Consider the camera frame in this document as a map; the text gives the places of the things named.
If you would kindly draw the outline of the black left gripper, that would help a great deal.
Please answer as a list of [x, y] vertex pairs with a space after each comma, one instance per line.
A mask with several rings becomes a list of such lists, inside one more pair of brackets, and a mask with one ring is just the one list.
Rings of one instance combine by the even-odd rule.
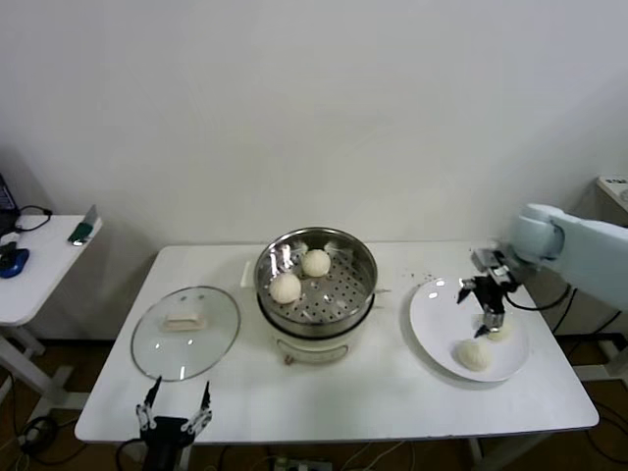
[[159, 391], [162, 377], [149, 389], [143, 403], [135, 408], [141, 440], [147, 447], [142, 465], [143, 471], [172, 471], [184, 448], [194, 441], [194, 434], [202, 432], [212, 420], [210, 382], [207, 381], [198, 411], [188, 420], [175, 417], [158, 416], [156, 419], [152, 406]]

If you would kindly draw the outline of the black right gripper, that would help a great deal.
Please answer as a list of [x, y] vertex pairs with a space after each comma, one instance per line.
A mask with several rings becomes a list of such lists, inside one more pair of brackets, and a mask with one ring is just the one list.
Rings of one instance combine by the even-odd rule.
[[478, 318], [474, 338], [499, 333], [505, 319], [503, 305], [505, 290], [491, 277], [461, 279], [456, 302], [461, 303], [472, 292], [485, 312]]

